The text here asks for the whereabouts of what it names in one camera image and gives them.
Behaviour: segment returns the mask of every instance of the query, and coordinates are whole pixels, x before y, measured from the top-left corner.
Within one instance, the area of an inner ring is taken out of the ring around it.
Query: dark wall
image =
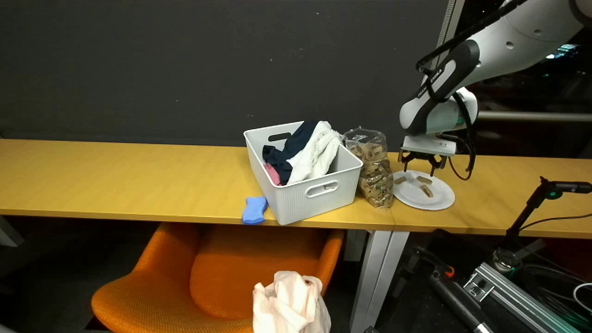
[[[329,118],[401,139],[444,0],[2,0],[0,133],[237,144]]]

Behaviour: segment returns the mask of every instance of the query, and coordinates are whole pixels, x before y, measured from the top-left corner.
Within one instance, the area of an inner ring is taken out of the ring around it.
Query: white cloth
[[[253,333],[329,333],[331,316],[313,275],[279,270],[274,283],[253,288]]]
[[[320,120],[314,126],[309,142],[289,159],[292,172],[287,185],[326,176],[337,155],[339,144],[339,133],[331,129],[329,122]]]

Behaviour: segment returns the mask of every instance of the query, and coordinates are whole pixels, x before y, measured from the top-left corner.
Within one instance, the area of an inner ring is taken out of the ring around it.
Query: wooden table
[[[427,170],[427,163],[411,168]],[[457,179],[450,166],[437,176],[457,194],[446,211],[427,213],[400,201],[376,209],[357,198],[292,224],[372,231],[351,331],[374,325],[409,231],[503,235],[538,187],[538,176],[592,181],[592,161],[477,157],[470,181]],[[240,224],[244,198],[255,194],[261,190],[244,148],[0,140],[0,216]],[[564,194],[544,201],[531,220],[585,214],[590,203],[592,196]],[[277,226],[272,213],[265,224]],[[524,235],[592,238],[592,218],[538,224]]]

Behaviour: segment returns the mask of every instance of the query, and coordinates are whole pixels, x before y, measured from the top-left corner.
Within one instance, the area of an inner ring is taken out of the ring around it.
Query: clear container
[[[355,127],[344,133],[344,146],[364,163],[359,174],[359,189],[364,198],[376,207],[390,207],[394,201],[392,170],[385,133]]]

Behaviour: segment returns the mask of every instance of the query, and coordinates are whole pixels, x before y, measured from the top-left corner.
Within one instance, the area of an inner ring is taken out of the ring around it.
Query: table leg
[[[407,231],[370,233],[353,300],[351,333],[376,325],[407,238]]]
[[[17,248],[22,237],[0,216],[0,246]]]

